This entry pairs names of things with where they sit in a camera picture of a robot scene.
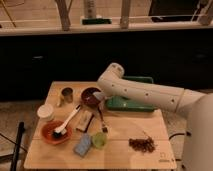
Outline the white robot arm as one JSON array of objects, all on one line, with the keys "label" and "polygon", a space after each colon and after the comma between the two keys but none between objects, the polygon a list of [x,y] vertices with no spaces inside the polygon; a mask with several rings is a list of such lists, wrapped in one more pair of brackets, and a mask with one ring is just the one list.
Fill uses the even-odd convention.
[{"label": "white robot arm", "polygon": [[123,96],[185,117],[182,171],[213,171],[213,93],[130,81],[123,75],[124,68],[111,63],[97,84],[108,97]]}]

